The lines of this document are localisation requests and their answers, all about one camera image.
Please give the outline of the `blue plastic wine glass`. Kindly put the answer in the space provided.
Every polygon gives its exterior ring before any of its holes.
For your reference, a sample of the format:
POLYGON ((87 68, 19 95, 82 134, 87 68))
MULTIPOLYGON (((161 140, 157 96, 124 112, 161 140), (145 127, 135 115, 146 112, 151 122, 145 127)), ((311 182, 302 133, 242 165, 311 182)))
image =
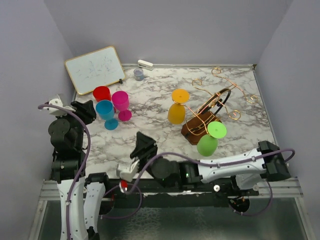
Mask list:
POLYGON ((95 110, 102 120, 104 127, 109 130, 115 130, 118 127, 118 121, 114 118, 114 105, 109 100, 101 100, 96 104, 95 110))

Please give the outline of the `red plastic wine glass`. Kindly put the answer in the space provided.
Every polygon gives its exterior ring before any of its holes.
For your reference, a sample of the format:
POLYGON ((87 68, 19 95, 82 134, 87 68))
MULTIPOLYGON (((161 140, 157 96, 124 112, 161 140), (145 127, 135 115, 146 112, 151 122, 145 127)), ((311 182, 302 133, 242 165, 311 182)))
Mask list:
POLYGON ((111 95, 110 89, 107 86, 96 87, 93 90, 92 94, 97 103, 103 100, 108 100, 110 102, 112 101, 112 95, 111 95))

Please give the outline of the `magenta plastic wine glass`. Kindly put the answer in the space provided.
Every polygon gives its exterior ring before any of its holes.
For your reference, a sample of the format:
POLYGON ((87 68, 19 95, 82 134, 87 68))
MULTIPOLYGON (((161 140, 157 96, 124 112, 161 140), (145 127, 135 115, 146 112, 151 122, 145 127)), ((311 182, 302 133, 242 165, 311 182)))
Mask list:
POLYGON ((114 107, 119 111, 118 118, 122 122, 127 122, 131 119, 132 113, 129 110, 129 95, 125 91, 116 91, 111 96, 114 107))

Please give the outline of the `yellow plastic wine glass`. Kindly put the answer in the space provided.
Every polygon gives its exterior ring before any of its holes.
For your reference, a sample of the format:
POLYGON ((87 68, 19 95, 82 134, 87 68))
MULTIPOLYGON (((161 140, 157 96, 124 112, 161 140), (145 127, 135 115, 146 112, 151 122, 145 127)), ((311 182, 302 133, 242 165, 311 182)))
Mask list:
POLYGON ((173 104, 168 110, 167 119, 171 124, 179 125, 185 120, 186 110, 184 104, 189 100, 189 93, 185 89, 175 89, 171 98, 173 104))

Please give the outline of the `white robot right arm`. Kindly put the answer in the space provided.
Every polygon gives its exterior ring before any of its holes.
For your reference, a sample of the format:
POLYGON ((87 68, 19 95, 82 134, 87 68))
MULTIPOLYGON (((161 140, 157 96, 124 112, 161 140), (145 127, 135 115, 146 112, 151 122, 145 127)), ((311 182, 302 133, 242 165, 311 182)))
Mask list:
POLYGON ((229 189, 240 196, 262 179, 278 182, 291 178, 288 159, 282 153, 278 146, 264 140, 257 148, 234 156, 196 160, 182 155, 183 161, 170 161, 165 158, 166 152, 158 153, 153 138, 139 131, 130 158, 138 164, 136 174, 139 177, 148 172, 164 188, 192 190, 218 179, 234 177, 229 189))

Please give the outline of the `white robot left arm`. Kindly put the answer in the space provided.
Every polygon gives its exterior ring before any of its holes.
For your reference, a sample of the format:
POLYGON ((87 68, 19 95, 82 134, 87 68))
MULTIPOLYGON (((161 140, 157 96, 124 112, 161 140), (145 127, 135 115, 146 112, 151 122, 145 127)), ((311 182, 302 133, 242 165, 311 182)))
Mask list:
POLYGON ((97 117, 92 100, 73 101, 64 110, 49 108, 56 116, 48 127, 53 145, 51 179, 57 184, 61 209, 62 240, 98 240, 101 200, 111 190, 105 172, 85 176, 85 126, 97 117))

